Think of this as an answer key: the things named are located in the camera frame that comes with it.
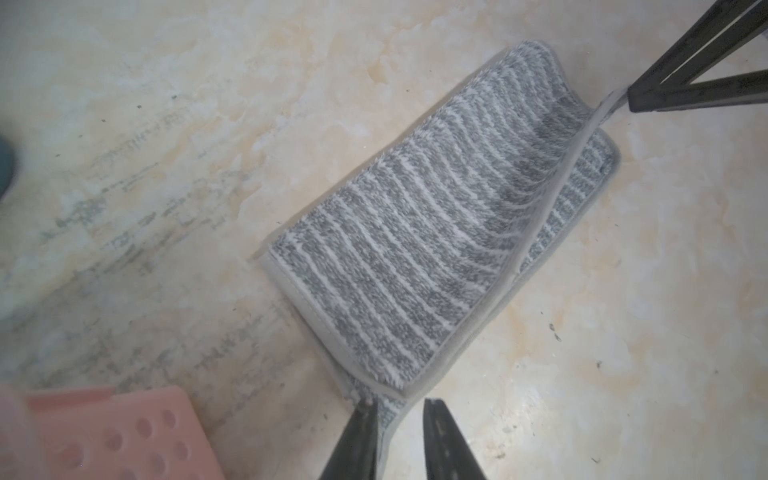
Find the pink plastic basket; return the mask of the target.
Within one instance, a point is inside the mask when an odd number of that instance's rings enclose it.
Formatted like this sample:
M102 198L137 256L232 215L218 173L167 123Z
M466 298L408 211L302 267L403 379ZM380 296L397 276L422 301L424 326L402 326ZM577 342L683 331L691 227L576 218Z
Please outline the pink plastic basket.
M221 479L187 394L177 386L1 388L4 479Z

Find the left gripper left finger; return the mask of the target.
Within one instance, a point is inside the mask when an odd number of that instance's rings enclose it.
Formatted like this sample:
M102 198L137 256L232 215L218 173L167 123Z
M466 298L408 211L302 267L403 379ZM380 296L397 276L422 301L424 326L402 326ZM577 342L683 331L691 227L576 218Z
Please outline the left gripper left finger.
M357 403L320 480L377 478L378 417L375 400L361 399Z

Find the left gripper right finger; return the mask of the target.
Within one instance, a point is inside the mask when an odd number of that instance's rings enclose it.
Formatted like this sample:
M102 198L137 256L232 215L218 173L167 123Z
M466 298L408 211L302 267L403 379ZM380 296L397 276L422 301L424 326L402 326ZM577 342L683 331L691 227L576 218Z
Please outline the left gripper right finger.
M429 480L486 480L446 403L426 398L423 408L426 476Z

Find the grey striped dishcloth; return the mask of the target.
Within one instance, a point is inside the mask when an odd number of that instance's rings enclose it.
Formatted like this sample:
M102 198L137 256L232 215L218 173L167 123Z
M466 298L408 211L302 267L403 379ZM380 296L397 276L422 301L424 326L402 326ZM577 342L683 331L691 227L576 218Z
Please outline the grey striped dishcloth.
M275 234L262 263L343 395L378 407L377 461L414 405L616 174L596 108L545 43L505 49Z

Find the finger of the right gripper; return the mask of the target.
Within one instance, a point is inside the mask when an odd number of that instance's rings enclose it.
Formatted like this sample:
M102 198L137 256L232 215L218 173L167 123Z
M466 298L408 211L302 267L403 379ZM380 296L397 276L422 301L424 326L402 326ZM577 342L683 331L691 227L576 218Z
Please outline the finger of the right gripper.
M691 84L767 28L767 3L718 0L628 89L632 96Z
M633 113L666 112L767 102L767 71L755 71L697 83L637 85L628 90Z

